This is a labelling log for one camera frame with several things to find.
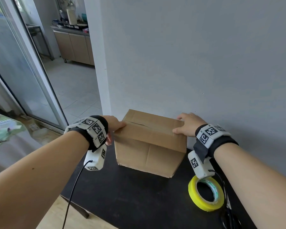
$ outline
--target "yellow tape roll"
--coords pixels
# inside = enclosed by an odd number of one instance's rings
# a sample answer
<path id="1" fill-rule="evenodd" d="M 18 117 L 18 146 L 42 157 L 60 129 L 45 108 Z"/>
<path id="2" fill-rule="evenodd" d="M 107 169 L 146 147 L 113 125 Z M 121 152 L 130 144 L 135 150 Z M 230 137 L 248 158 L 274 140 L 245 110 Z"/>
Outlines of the yellow tape roll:
<path id="1" fill-rule="evenodd" d="M 202 182 L 206 185 L 208 185 L 214 195 L 214 201 L 209 202 L 205 200 L 204 198 L 201 197 L 201 195 L 198 193 L 197 190 L 197 183 Z M 211 177 L 199 179 L 198 177 L 194 176 L 190 183 L 188 184 L 188 193 L 190 194 L 191 199 L 193 202 L 202 210 L 204 211 L 214 211 L 219 208 L 224 204 L 225 201 L 225 196 L 224 192 L 221 188 L 221 186 L 218 184 L 215 179 Z"/>

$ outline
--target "person's left hand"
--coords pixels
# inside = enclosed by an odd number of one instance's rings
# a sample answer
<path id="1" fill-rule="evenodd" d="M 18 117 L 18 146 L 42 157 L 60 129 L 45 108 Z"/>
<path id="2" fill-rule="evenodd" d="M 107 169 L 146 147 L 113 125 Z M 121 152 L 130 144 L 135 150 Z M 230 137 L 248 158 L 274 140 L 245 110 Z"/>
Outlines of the person's left hand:
<path id="1" fill-rule="evenodd" d="M 112 132 L 115 130 L 122 128 L 126 125 L 126 122 L 124 121 L 119 121 L 116 117 L 114 116 L 103 116 L 107 122 L 108 122 L 108 134 L 107 134 L 107 140 L 106 140 L 106 145 L 111 145 L 112 144 Z"/>

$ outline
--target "black wrist strap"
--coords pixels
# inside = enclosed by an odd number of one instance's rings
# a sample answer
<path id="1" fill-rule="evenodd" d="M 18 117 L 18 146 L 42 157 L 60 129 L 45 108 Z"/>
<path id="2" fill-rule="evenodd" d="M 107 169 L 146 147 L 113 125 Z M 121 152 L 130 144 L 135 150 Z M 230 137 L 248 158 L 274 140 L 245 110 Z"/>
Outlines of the black wrist strap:
<path id="1" fill-rule="evenodd" d="M 208 124 L 204 124 L 202 126 L 199 126 L 196 131 L 195 131 L 195 136 L 197 137 L 197 135 L 199 134 L 199 131 L 204 127 L 204 126 L 207 126 Z"/>
<path id="2" fill-rule="evenodd" d="M 108 134 L 108 122 L 107 120 L 102 117 L 102 116 L 91 116 L 95 119 L 98 119 L 102 125 L 104 126 L 105 128 L 105 131 L 106 131 L 106 134 Z M 76 132 L 79 132 L 81 135 L 84 136 L 84 138 L 89 142 L 89 148 L 88 150 L 92 150 L 92 152 L 96 151 L 98 148 L 94 145 L 94 142 L 93 142 L 93 138 L 90 136 L 90 134 L 87 132 L 87 130 L 84 130 L 82 128 L 78 128 L 78 127 L 74 127 L 74 128 L 71 128 L 69 131 L 76 131 Z"/>
<path id="3" fill-rule="evenodd" d="M 230 136 L 221 136 L 219 138 L 217 138 L 213 144 L 210 146 L 209 149 L 207 149 L 204 144 L 202 144 L 202 142 L 200 140 L 196 140 L 196 143 L 194 144 L 194 150 L 195 153 L 198 155 L 198 157 L 200 158 L 200 160 L 202 161 L 202 163 L 204 162 L 204 159 L 206 157 L 211 157 L 214 158 L 214 152 L 215 150 L 226 143 L 234 143 L 239 145 L 233 138 L 231 138 Z"/>

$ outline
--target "white floor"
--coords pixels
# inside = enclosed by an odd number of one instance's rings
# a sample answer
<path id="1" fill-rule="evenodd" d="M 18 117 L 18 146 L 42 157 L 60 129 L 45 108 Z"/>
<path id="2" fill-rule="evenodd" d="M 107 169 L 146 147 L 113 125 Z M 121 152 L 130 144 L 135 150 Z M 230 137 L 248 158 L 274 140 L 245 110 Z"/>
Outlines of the white floor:
<path id="1" fill-rule="evenodd" d="M 69 124 L 85 116 L 102 115 L 94 66 L 65 63 L 62 58 L 42 62 Z"/>

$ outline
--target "black cable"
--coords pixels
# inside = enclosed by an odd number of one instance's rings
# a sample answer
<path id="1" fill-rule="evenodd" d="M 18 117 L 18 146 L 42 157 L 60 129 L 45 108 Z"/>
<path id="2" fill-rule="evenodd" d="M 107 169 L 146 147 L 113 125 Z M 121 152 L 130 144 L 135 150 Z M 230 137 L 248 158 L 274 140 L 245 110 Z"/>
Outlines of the black cable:
<path id="1" fill-rule="evenodd" d="M 225 182 L 222 180 L 221 176 L 219 175 L 219 173 L 217 173 L 215 170 L 213 169 L 209 169 L 209 172 L 214 172 L 220 179 L 223 187 L 224 187 L 224 195 L 225 195 L 225 200 L 224 200 L 224 205 L 225 205 L 225 210 L 228 212 L 228 217 L 229 217 L 229 223 L 230 223 L 230 229 L 234 229 L 234 222 L 233 222 L 233 216 L 232 216 L 232 210 L 228 207 L 228 193 L 226 191 L 226 186 L 225 186 Z"/>
<path id="2" fill-rule="evenodd" d="M 78 181 L 78 178 L 80 177 L 80 174 L 82 173 L 82 171 L 84 170 L 85 166 L 89 163 L 89 162 L 93 162 L 92 160 L 86 162 L 86 164 L 82 167 L 82 169 L 80 170 L 80 173 L 78 174 L 77 178 L 76 178 L 76 181 L 74 183 L 74 186 L 73 186 L 73 189 L 71 191 L 71 195 L 70 195 L 70 198 L 69 198 L 69 202 L 68 202 L 68 206 L 67 206 L 67 210 L 66 210 L 66 215 L 65 215 L 65 220 L 64 220 L 64 224 L 62 225 L 62 229 L 64 229 L 65 227 L 65 223 L 66 223 L 66 219 L 67 219 L 67 215 L 68 215 L 68 211 L 69 211 L 69 206 L 70 206 L 70 202 L 71 202 L 71 198 L 72 198 L 72 195 L 73 195 L 73 192 L 74 192 L 74 189 L 75 189 L 75 185 Z"/>

